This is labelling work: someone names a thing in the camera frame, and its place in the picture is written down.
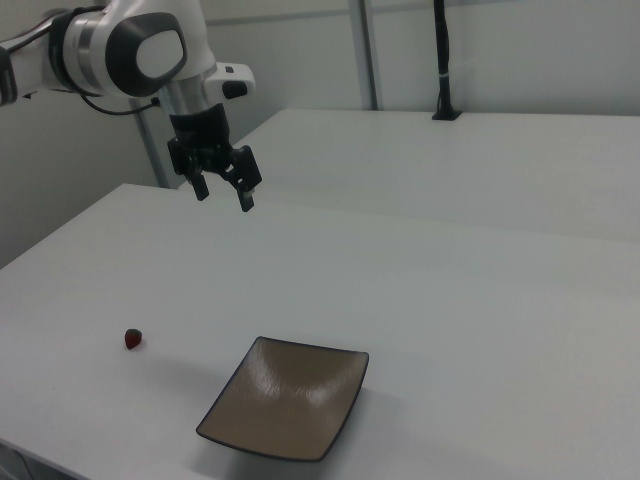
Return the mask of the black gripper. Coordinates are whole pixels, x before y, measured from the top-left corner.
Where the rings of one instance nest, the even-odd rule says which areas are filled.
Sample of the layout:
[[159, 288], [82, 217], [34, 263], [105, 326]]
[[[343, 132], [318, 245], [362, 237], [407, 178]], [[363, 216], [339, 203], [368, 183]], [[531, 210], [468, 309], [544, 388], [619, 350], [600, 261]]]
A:
[[262, 175], [249, 146], [234, 149], [225, 108], [218, 104], [204, 112], [170, 117], [175, 136], [167, 146], [174, 171], [192, 186], [198, 201], [209, 197], [203, 172], [219, 175], [236, 190], [240, 207], [249, 212]]

